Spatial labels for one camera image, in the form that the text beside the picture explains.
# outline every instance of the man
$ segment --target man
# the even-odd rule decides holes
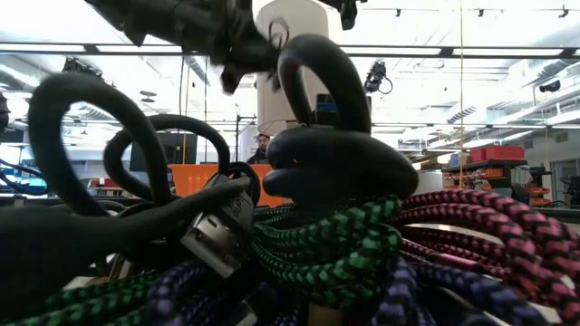
[[[268,164],[268,159],[266,158],[266,148],[270,143],[270,136],[265,134],[257,135],[257,149],[256,154],[252,156],[247,163],[248,164]]]

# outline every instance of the fluorescent light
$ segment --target fluorescent light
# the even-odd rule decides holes
[[[427,127],[427,123],[374,123],[374,127]]]
[[[562,49],[463,49],[463,55],[481,56],[501,56],[501,55],[521,55],[521,56],[548,56],[559,55]],[[461,55],[461,49],[453,50],[453,55]]]
[[[468,142],[464,143],[463,147],[466,149],[473,149],[476,147],[491,144],[495,141],[498,141],[498,140],[497,139],[473,139],[472,141],[468,141]]]
[[[555,117],[548,118],[546,123],[549,125],[556,125],[558,123],[567,122],[571,120],[580,119],[580,110],[573,110],[566,113],[558,114]]]
[[[439,55],[440,48],[350,47],[343,46],[346,54]]]
[[[40,85],[40,81],[38,81],[38,79],[31,77],[25,73],[21,73],[18,70],[12,69],[3,64],[0,64],[0,71],[6,72],[7,74],[13,76],[18,81],[23,82],[28,86],[38,87],[38,85]]]
[[[554,125],[553,129],[580,129],[580,125]]]
[[[453,129],[461,129],[461,124],[459,123],[454,123],[454,124],[436,124],[433,127],[435,128],[441,128],[441,129],[446,129],[446,128],[453,128]],[[463,128],[486,128],[486,125],[479,125],[479,124],[468,124],[465,123],[463,124]]]
[[[177,45],[98,45],[102,53],[182,53]]]
[[[29,51],[29,52],[62,52],[62,53],[74,53],[74,52],[84,52],[84,47],[82,45],[72,45],[72,44],[0,44],[0,51]]]
[[[435,152],[435,153],[458,153],[459,151],[457,149],[427,149],[430,152]]]
[[[517,134],[511,135],[511,136],[507,136],[505,138],[502,139],[502,141],[509,141],[509,140],[514,140],[514,139],[518,139],[518,138],[522,138],[526,135],[531,134],[532,132],[534,132],[533,130],[530,131],[524,131],[524,132],[519,132]]]
[[[546,126],[537,125],[493,125],[492,128],[499,129],[544,129]]]

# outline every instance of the red box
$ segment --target red box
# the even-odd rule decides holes
[[[469,152],[469,157],[473,163],[484,161],[486,160],[486,151],[485,149],[472,149]]]
[[[506,159],[524,160],[526,159],[524,148],[521,146],[491,146],[484,148],[486,160]]]

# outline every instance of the orange bin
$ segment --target orange bin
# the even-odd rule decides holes
[[[170,164],[169,168],[173,172],[175,190],[179,196],[197,193],[218,172],[217,164]],[[252,168],[260,177],[260,182],[264,179],[266,173],[272,170],[269,164],[253,164]],[[258,202],[260,206],[278,206],[284,202],[285,200],[282,197],[269,196],[262,188],[260,201]]]

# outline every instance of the black cable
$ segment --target black cable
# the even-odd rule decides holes
[[[217,172],[227,175],[230,154],[229,146],[219,132],[211,128],[206,122],[174,114],[160,114],[150,116],[148,119],[155,130],[179,128],[209,140],[217,151]],[[150,187],[135,178],[122,165],[122,154],[132,141],[134,139],[131,139],[128,131],[125,129],[119,131],[109,141],[103,153],[105,170],[119,187],[122,187],[137,197],[152,200]]]
[[[340,50],[336,51],[335,44],[325,37],[313,34],[301,36],[290,40],[278,58],[280,82],[296,120],[306,125],[310,123],[312,108],[302,73],[297,68],[305,66],[321,79],[333,95],[341,117],[338,129],[371,133],[369,103],[351,59]],[[332,46],[316,46],[317,43],[331,43]]]
[[[349,57],[332,41],[312,34],[292,39],[282,51],[282,88],[298,122],[308,126],[312,109],[299,73],[302,66],[316,73],[333,95],[340,122],[335,129],[310,126],[276,135],[266,153],[274,170],[264,180],[265,191],[305,201],[410,196],[417,173],[408,159],[370,137],[369,104]]]
[[[0,255],[0,289],[6,293],[0,295],[0,316],[34,307],[96,259],[171,234],[180,221],[248,186],[249,179],[242,177],[123,218],[75,216],[34,206],[0,210],[0,247],[14,248]]]
[[[31,168],[23,167],[23,166],[20,166],[17,164],[8,163],[1,158],[0,158],[0,165],[5,165],[7,167],[20,170],[22,172],[30,173],[31,175],[36,176],[36,177],[44,180],[43,175],[40,172],[33,170]],[[30,195],[30,196],[42,196],[42,195],[46,195],[48,193],[48,186],[44,190],[41,190],[41,191],[31,191],[29,189],[26,189],[25,187],[22,187],[22,185],[19,185],[18,183],[10,180],[6,176],[6,174],[2,171],[2,169],[0,169],[0,180],[4,181],[7,186],[9,186],[14,191],[16,191],[20,194],[25,194],[25,195]]]
[[[120,213],[127,209],[127,207],[121,203],[112,200],[98,200],[97,201],[101,206],[103,206],[106,210],[111,210],[117,213]],[[66,204],[59,204],[50,206],[51,209],[61,209],[66,212],[71,212],[71,208]]]
[[[126,126],[146,158],[151,196],[158,203],[168,203],[172,196],[167,181],[167,159],[147,117],[120,91],[92,76],[76,73],[47,78],[30,99],[30,143],[36,165],[53,191],[79,215],[108,215],[81,185],[66,157],[61,138],[62,118],[71,104],[78,101],[96,105]]]

